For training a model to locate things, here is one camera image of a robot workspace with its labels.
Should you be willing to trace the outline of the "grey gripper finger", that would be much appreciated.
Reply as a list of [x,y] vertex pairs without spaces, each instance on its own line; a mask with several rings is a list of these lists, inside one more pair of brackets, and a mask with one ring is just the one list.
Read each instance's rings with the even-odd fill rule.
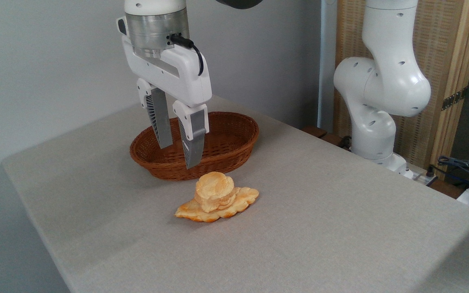
[[171,123],[164,91],[139,78],[136,82],[141,106],[147,110],[151,126],[161,149],[173,144]]
[[173,111],[178,117],[186,168],[191,169],[200,163],[205,135],[210,132],[207,106],[203,104],[188,107],[180,101],[175,101]]

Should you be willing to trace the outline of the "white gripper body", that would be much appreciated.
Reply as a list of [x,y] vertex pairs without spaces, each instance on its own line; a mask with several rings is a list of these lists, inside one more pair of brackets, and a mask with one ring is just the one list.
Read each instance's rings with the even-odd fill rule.
[[189,107],[205,104],[212,97],[210,75],[204,62],[199,76],[199,60],[195,51],[175,45],[162,50],[160,58],[141,58],[125,35],[122,44],[133,73],[168,93]]

